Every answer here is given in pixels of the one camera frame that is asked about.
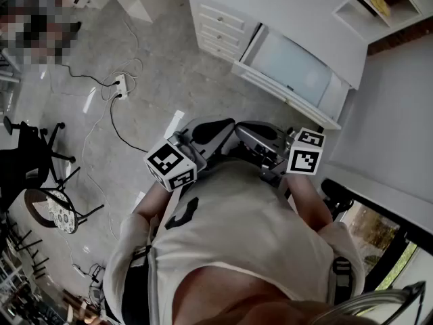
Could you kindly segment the person's white t-shirt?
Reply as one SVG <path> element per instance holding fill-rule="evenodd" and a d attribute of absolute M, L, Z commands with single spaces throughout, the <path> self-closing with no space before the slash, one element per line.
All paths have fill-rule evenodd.
<path fill-rule="evenodd" d="M 260 278 L 293 301 L 335 305 L 361 294 L 362 260 L 344 223 L 316 232 L 242 160 L 205 172 L 164 223 L 133 212 L 108 262 L 106 303 L 122 325 L 173 325 L 183 279 L 201 267 Z"/>

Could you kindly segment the yellow object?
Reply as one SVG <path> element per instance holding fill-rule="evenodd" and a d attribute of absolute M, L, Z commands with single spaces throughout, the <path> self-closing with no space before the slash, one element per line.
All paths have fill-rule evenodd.
<path fill-rule="evenodd" d="M 369 0 L 377 11 L 386 17 L 390 17 L 390 7 L 385 0 Z"/>

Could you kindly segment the wooden chair with patterned cushion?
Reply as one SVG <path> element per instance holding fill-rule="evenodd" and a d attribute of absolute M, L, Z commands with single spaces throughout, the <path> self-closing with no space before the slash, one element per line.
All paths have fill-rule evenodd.
<path fill-rule="evenodd" d="M 56 188 L 31 188 L 25 190 L 24 202 L 26 208 L 33 219 L 44 228 L 57 228 L 67 234 L 74 234 L 78 227 L 86 222 L 92 214 L 104 208 L 104 205 L 101 204 L 87 214 L 81 214 L 75 209 L 70 197 L 65 193 L 67 182 L 80 169 L 80 167 L 75 169 Z M 38 212 L 36 204 L 46 205 L 49 213 L 48 219 Z"/>

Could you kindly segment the person's left forearm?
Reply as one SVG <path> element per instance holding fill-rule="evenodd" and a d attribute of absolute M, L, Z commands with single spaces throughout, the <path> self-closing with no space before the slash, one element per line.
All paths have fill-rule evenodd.
<path fill-rule="evenodd" d="M 159 182 L 155 181 L 133 213 L 141 215 L 148 223 L 155 217 L 162 220 L 172 195 L 173 192 L 168 192 Z"/>

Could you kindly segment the metal headset frame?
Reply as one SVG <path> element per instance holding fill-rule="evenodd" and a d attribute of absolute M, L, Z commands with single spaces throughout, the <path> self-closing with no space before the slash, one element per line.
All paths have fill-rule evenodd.
<path fill-rule="evenodd" d="M 417 299 L 419 305 L 413 325 L 428 325 L 432 318 L 429 313 L 424 321 L 419 324 L 421 311 L 423 308 L 424 297 L 426 293 L 426 281 L 419 281 L 414 284 L 405 286 L 403 289 L 386 289 L 368 292 L 352 299 L 349 299 L 339 305 L 333 306 L 330 310 L 317 316 L 311 325 L 325 325 L 330 320 L 336 320 L 340 316 L 357 316 L 365 313 L 375 307 L 385 304 L 399 304 L 400 307 L 384 320 L 380 325 L 392 325 Z"/>

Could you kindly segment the white power strip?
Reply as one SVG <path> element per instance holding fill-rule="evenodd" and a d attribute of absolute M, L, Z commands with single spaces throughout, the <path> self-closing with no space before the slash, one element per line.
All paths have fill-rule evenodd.
<path fill-rule="evenodd" d="M 73 263 L 72 267 L 82 276 L 82 277 L 90 277 L 91 281 L 93 283 L 98 284 L 99 283 L 99 279 L 98 279 L 98 275 L 100 273 L 100 271 L 102 270 L 102 266 L 98 263 L 94 263 L 90 268 L 89 271 L 84 271 L 80 266 L 78 266 L 77 264 Z"/>
<path fill-rule="evenodd" d="M 122 73 L 118 75 L 115 79 L 117 97 L 120 100 L 125 100 L 128 98 L 127 81 L 125 75 Z"/>

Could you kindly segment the white shelf unit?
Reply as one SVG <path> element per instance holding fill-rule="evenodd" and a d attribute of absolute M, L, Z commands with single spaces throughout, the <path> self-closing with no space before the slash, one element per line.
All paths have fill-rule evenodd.
<path fill-rule="evenodd" d="M 339 0 L 333 14 L 367 44 L 429 17 L 415 0 L 385 2 L 390 7 L 390 17 L 381 15 L 369 0 Z"/>

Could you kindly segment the person's right forearm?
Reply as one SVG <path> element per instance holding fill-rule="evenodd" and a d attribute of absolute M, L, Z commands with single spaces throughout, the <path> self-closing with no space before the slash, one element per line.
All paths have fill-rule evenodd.
<path fill-rule="evenodd" d="M 306 175 L 290 174 L 285 178 L 298 215 L 318 232 L 333 222 L 332 214 Z"/>

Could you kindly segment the black office chair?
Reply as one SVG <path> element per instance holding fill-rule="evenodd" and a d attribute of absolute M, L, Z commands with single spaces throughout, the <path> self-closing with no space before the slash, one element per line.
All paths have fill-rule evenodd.
<path fill-rule="evenodd" d="M 72 164 L 76 162 L 73 156 L 53 151 L 57 132 L 66 127 L 65 123 L 55 126 L 49 140 L 45 139 L 48 130 L 31 127 L 24 121 L 15 124 L 8 116 L 4 116 L 3 125 L 10 135 L 14 130 L 19 131 L 19 139 L 17 148 L 0 150 L 0 213 L 6 213 L 22 191 L 40 188 L 49 175 L 59 186 L 68 181 L 57 178 L 54 158 Z"/>

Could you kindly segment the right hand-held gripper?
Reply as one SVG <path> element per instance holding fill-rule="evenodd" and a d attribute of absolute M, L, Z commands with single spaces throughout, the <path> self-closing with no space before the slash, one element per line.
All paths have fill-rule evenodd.
<path fill-rule="evenodd" d="M 261 178 L 277 185 L 288 173 L 315 175 L 325 145 L 325 135 L 301 128 L 286 131 L 260 121 L 243 121 L 236 135 L 263 157 Z"/>

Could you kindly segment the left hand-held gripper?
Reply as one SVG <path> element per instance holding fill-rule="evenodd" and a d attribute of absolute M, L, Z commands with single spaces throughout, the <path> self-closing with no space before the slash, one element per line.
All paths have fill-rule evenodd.
<path fill-rule="evenodd" d="M 172 192 L 197 180 L 206 160 L 228 140 L 234 127 L 232 118 L 195 118 L 183 131 L 160 139 L 144 157 L 145 164 L 154 179 Z"/>

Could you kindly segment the small white drawer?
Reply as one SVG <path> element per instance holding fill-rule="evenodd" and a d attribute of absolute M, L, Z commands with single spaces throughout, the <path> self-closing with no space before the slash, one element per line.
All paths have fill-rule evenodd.
<path fill-rule="evenodd" d="M 238 60 L 236 52 L 219 47 L 218 45 L 210 42 L 208 39 L 203 39 L 200 43 L 200 47 L 215 56 L 226 59 L 227 61 L 234 62 Z"/>
<path fill-rule="evenodd" d="M 201 24 L 200 32 L 202 35 L 210 37 L 211 39 L 214 39 L 220 43 L 225 43 L 232 47 L 240 46 L 240 40 L 238 38 L 228 35 L 206 24 Z"/>
<path fill-rule="evenodd" d="M 216 20 L 219 23 L 226 24 L 231 28 L 238 30 L 243 30 L 245 27 L 245 21 L 229 12 L 221 11 L 215 7 L 199 4 L 198 6 L 199 14 L 205 18 Z"/>

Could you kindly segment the black framed window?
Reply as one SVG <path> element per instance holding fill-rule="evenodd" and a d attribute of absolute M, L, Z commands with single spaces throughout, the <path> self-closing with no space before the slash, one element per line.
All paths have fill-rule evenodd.
<path fill-rule="evenodd" d="M 399 224 L 356 200 L 349 204 L 340 221 L 348 226 L 360 253 L 365 270 L 364 291 L 392 288 L 417 245 Z"/>

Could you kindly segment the person's neck and chest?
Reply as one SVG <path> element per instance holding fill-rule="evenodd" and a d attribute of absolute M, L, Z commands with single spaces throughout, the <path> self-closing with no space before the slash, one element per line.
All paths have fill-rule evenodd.
<path fill-rule="evenodd" d="M 293 301 L 276 286 L 222 267 L 201 267 L 178 286 L 173 325 L 310 325 L 326 303 Z"/>

